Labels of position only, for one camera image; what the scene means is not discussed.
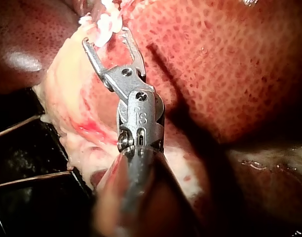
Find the right arm instrument jaw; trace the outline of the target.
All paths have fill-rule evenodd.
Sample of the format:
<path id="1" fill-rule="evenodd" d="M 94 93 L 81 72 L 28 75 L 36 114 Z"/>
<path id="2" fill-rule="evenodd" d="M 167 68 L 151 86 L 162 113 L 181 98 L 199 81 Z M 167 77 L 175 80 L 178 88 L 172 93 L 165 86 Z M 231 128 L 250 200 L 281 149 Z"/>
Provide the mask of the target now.
<path id="1" fill-rule="evenodd" d="M 105 68 L 100 60 L 100 58 L 97 55 L 97 52 L 94 48 L 94 43 L 90 43 L 89 42 L 89 38 L 85 37 L 82 40 L 82 47 L 94 69 L 94 71 L 96 72 L 96 74 L 99 77 L 106 77 L 109 73 L 108 73 L 108 69 Z"/>
<path id="2" fill-rule="evenodd" d="M 146 68 L 143 56 L 138 49 L 136 41 L 131 30 L 128 27 L 122 27 L 120 31 L 122 42 L 127 46 L 127 49 L 132 58 L 132 66 L 138 70 L 140 76 L 146 76 Z"/>

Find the right arm instrument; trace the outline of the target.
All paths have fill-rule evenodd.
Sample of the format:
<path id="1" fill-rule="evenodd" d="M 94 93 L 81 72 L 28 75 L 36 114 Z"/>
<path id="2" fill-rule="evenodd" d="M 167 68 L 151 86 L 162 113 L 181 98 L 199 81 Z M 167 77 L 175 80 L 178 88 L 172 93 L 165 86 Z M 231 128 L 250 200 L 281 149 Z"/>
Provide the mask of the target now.
<path id="1" fill-rule="evenodd" d="M 129 66 L 110 69 L 104 72 L 103 78 L 119 97 L 118 150 L 150 147 L 162 153 L 165 106 L 155 88 L 144 82 L 137 69 Z"/>

